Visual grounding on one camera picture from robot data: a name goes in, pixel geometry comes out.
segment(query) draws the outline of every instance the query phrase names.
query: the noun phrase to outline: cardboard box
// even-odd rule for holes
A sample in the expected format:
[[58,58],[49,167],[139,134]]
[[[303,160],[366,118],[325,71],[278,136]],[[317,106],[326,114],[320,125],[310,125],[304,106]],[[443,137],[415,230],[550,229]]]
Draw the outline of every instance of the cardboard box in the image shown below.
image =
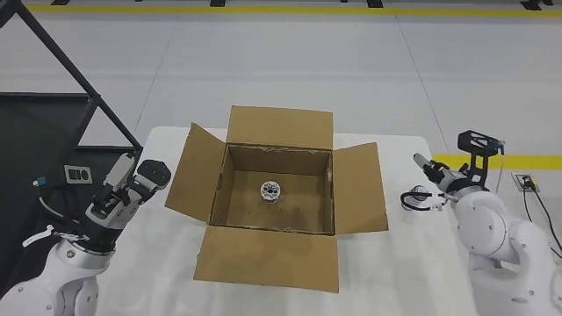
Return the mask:
[[233,106],[226,143],[191,124],[166,206],[208,223],[194,279],[339,291],[335,235],[388,222],[377,144],[332,139],[323,111]]

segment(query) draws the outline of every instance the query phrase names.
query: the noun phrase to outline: electrical socket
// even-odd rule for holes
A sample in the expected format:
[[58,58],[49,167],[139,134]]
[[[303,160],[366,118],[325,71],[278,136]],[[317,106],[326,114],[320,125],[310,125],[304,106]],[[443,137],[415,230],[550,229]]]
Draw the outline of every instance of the electrical socket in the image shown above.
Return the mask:
[[531,176],[529,174],[522,174],[522,173],[515,173],[515,172],[513,172],[511,174],[511,176],[513,177],[513,180],[515,182],[515,186],[517,187],[517,189],[519,191],[525,191],[526,193],[532,193],[533,192],[533,190],[531,188],[524,188],[525,181],[523,180],[523,178],[525,176],[529,176],[530,180],[533,181],[533,183],[535,184],[535,188],[537,190],[537,193],[541,191],[538,188],[537,180],[533,176]]

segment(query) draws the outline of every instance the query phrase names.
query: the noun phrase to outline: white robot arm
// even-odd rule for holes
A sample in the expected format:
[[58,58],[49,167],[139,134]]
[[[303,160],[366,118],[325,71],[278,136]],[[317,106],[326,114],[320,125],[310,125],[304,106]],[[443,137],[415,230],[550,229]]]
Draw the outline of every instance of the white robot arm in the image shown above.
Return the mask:
[[62,237],[51,248],[41,275],[16,284],[0,300],[0,315],[95,315],[99,292],[96,276],[109,267],[115,241],[139,206],[165,188],[171,177],[163,162],[145,160],[137,174],[130,176],[134,167],[131,154],[119,158],[76,232],[57,233],[48,226],[45,232],[24,242],[26,246],[51,234]]
[[[465,144],[470,146],[463,148],[461,136],[486,137],[490,143],[482,146],[469,141]],[[414,161],[451,199],[458,236],[469,251],[469,278],[480,316],[560,316],[562,273],[548,236],[535,224],[512,216],[484,186],[494,142],[472,131],[459,135],[459,147],[471,152],[472,164],[477,156],[485,158],[482,169],[465,165],[454,171],[420,154]]]

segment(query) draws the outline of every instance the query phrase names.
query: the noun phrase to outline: white table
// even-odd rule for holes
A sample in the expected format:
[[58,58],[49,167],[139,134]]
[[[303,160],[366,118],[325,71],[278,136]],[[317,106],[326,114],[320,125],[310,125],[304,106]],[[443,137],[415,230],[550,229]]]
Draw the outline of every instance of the white table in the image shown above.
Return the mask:
[[[225,139],[227,130],[210,129]],[[175,173],[189,128],[156,127],[142,159]],[[97,315],[478,315],[450,214],[407,212],[400,193],[436,192],[412,160],[430,157],[419,137],[335,134],[334,147],[376,141],[390,231],[338,237],[340,293],[193,280],[205,225],[164,207],[168,190],[144,204],[98,277]]]

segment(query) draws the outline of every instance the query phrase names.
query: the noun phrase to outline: floor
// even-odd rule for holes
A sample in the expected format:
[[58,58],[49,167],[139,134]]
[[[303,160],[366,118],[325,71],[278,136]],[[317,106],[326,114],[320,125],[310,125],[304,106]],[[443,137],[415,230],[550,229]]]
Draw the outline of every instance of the floor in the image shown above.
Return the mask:
[[[133,0],[71,3],[134,5]],[[185,4],[208,1],[142,5]],[[228,2],[249,4],[339,5]],[[385,4],[520,9],[515,0]],[[349,5],[364,7],[364,0]],[[508,154],[562,154],[560,18],[44,12],[36,17],[141,143],[155,126],[226,127],[230,106],[247,104],[332,111],[338,133],[419,135],[434,154],[459,153],[457,136],[467,129],[505,140]],[[0,31],[0,47],[0,91],[81,91],[18,18]],[[103,114],[96,115],[82,143],[127,144]],[[562,174],[527,172],[559,218]],[[509,173],[500,194],[524,216]],[[531,215],[545,226],[539,206],[530,205]],[[555,226],[562,232],[562,221]]]

